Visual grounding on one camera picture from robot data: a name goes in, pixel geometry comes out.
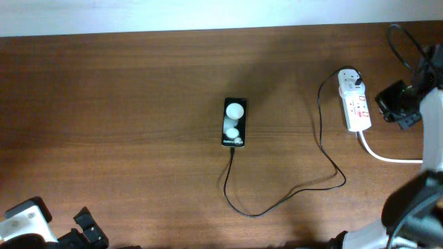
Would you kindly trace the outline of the black Galaxy flip phone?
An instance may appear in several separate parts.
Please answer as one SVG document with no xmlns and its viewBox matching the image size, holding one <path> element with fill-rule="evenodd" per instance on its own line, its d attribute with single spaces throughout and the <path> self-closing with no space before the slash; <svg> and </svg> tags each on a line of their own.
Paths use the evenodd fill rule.
<svg viewBox="0 0 443 249">
<path fill-rule="evenodd" d="M 225 98 L 221 145 L 244 147 L 246 143 L 246 110 L 244 98 Z"/>
</svg>

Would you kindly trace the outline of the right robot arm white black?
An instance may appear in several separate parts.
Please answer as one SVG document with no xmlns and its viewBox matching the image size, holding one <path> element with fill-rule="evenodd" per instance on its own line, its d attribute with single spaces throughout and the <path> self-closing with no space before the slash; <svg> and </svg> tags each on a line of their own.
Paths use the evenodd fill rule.
<svg viewBox="0 0 443 249">
<path fill-rule="evenodd" d="M 354 232 L 343 231 L 326 248 L 442 247 L 442 45 L 424 51 L 410 86 L 395 82 L 375 101 L 386 122 L 407 129 L 424 123 L 420 173 L 393 192 L 381 218 Z"/>
</svg>

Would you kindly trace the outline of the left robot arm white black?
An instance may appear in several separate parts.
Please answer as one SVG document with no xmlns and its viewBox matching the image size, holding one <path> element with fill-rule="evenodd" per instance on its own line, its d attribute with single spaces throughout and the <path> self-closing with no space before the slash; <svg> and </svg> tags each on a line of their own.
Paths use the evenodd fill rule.
<svg viewBox="0 0 443 249">
<path fill-rule="evenodd" d="M 57 238 L 39 206 L 32 205 L 1 222 L 1 247 L 11 249 L 66 248 L 107 249 L 109 239 L 87 207 L 74 221 L 82 228 L 71 229 Z"/>
</svg>

